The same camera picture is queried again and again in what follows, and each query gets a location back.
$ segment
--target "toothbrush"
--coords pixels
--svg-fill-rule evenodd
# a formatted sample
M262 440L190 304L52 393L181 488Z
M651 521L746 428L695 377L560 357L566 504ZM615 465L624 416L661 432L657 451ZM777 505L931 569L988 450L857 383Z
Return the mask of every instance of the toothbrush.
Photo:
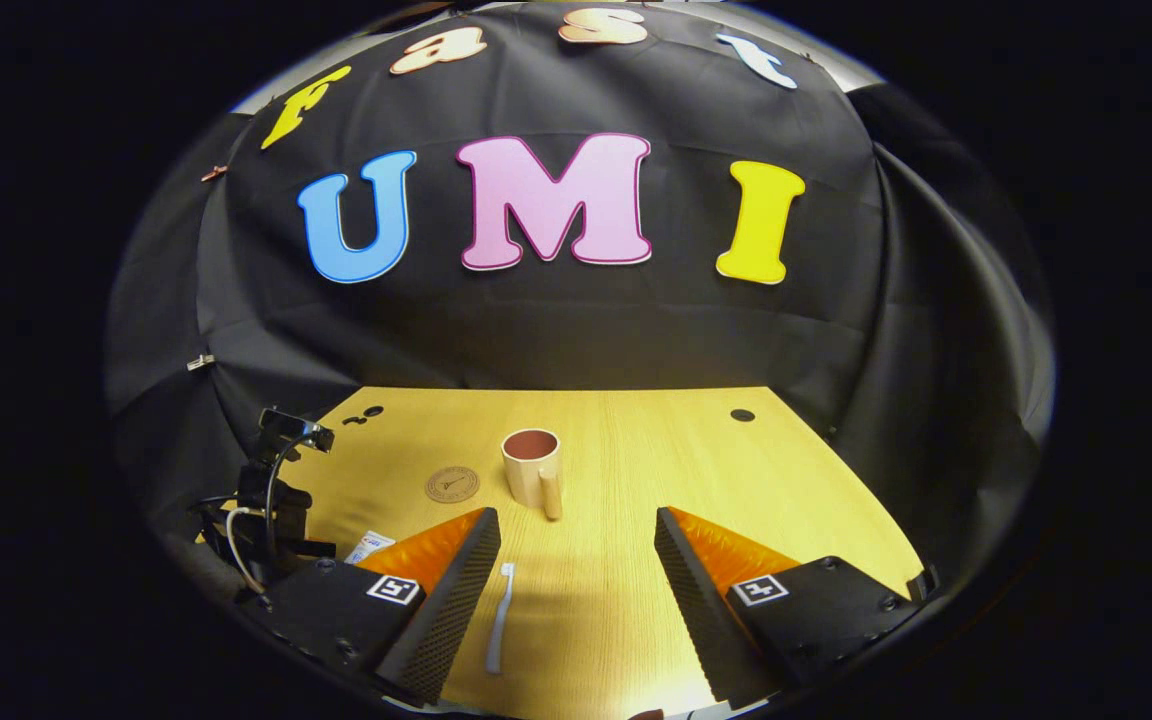
M497 621L492 626L492 642L488 643L488 673L493 675L500 674L500 639L505 636L505 612L509 609L509 598L513 597L513 562L502 562L500 574L509 579L497 606Z

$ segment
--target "pink letter m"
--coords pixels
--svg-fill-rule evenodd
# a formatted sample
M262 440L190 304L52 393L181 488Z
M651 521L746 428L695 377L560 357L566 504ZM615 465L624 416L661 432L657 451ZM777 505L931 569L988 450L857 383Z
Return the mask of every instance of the pink letter m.
M470 270L517 265L522 247L509 240L509 213L526 242L550 262L585 210L585 232L573 242L582 263L632 265L652 256L639 228L639 165L652 145L621 132L591 135L576 149L558 181L526 143L488 137L468 143L456 158L473 176L473 243L461 255Z

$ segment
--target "table surface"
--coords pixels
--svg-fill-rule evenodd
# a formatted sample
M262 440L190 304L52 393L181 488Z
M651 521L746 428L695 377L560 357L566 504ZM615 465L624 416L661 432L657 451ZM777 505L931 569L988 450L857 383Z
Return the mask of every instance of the table surface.
M365 424L342 424L382 406ZM753 420L735 420L745 409ZM321 423L329 454L280 477L314 497L308 536L343 559L367 530L403 539L476 507L499 511L500 553L444 699L503 715L627 719L713 705L653 547L658 507L712 520L799 560L838 555L909 597L914 547L859 478L764 387L471 391L365 387ZM511 500L500 442L548 429L562 442L563 517ZM440 503L425 480L462 465L473 497ZM502 675L488 635L515 562Z

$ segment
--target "round coaster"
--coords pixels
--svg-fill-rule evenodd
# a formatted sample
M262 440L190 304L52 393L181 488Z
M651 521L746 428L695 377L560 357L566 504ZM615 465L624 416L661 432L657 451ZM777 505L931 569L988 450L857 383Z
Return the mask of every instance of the round coaster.
M438 502L460 502L479 492L479 475L468 468L444 468L425 482L425 495Z

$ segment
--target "blue letter u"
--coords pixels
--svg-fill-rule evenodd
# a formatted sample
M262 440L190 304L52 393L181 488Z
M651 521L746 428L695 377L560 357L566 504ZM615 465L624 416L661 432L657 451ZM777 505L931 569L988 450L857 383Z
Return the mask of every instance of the blue letter u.
M376 240L362 250L344 243L340 229L340 191L349 183L334 174L306 185L296 204L305 210L305 234L310 260L329 281L359 283L389 272L407 250L407 168L416 165L411 150L380 156L362 167L362 179L371 181L376 197Z

